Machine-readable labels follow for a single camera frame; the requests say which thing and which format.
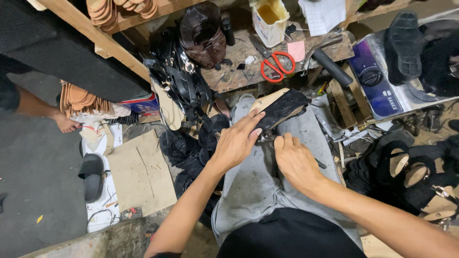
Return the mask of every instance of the white plastic container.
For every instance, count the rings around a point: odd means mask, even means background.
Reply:
[[[258,13],[260,8],[267,8],[265,5],[269,6],[277,16],[276,21],[272,24],[268,24],[267,22],[269,21],[263,20]],[[287,20],[290,18],[284,3],[281,0],[251,0],[250,7],[252,8],[253,27],[265,46],[271,48],[282,42],[285,36]]]

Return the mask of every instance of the grey pants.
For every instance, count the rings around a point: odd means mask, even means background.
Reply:
[[[254,101],[254,98],[241,99],[236,104],[232,122],[247,115]],[[312,109],[279,124],[278,132],[280,135],[290,132],[298,137],[314,157],[327,166],[320,171],[339,182],[333,157]],[[283,207],[308,211],[335,223],[362,249],[356,223],[294,189],[277,169],[274,149],[269,143],[256,143],[250,155],[226,173],[222,197],[212,212],[212,228],[217,243],[221,245],[235,229],[258,222],[274,209]]]

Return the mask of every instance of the person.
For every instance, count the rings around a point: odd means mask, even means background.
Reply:
[[[261,130],[254,128],[265,114],[257,110],[247,114],[250,106],[236,105],[237,122],[222,130],[215,154],[160,225],[144,258],[180,257],[223,175],[224,190],[212,214],[221,245],[218,258],[365,257],[355,223],[405,258],[458,255],[459,240],[454,236],[347,189],[338,183],[336,173],[321,171],[314,156],[320,148],[316,141],[325,138],[318,137],[320,129],[310,131],[319,128],[311,110],[279,125],[282,135],[275,138],[274,159],[280,173],[274,177],[264,172],[270,160],[268,148],[255,144]],[[238,119],[238,111],[247,115]],[[334,170],[332,161],[318,159]]]
[[[0,55],[0,113],[15,113],[53,119],[62,133],[76,130],[79,122],[68,119],[57,107],[48,105],[24,88],[12,83],[6,73],[23,73],[24,64]]]

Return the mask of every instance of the pink paper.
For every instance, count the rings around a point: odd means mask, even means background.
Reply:
[[[304,41],[287,43],[287,51],[293,57],[295,62],[303,60],[306,55],[304,52]]]

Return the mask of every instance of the grey floor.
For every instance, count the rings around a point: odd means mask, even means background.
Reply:
[[[56,105],[59,79],[39,72],[8,74]],[[0,115],[0,257],[15,258],[86,233],[87,213],[78,132],[63,134],[48,118]]]

